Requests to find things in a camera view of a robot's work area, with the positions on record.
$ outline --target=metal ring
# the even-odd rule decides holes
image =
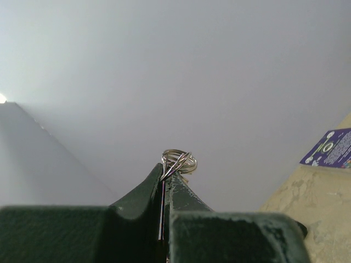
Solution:
[[[175,172],[182,174],[190,174],[197,168],[197,161],[191,152],[184,152],[181,150],[169,149],[162,154],[162,162],[164,165],[164,172],[161,176],[161,181],[171,177]]]

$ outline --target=white wall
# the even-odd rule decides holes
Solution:
[[[351,1],[0,0],[0,92],[122,196],[167,148],[257,209],[351,110]]]
[[[107,205],[116,200],[18,105],[0,104],[0,205]]]

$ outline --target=purple package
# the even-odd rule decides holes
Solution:
[[[351,128],[328,131],[300,164],[351,168]]]

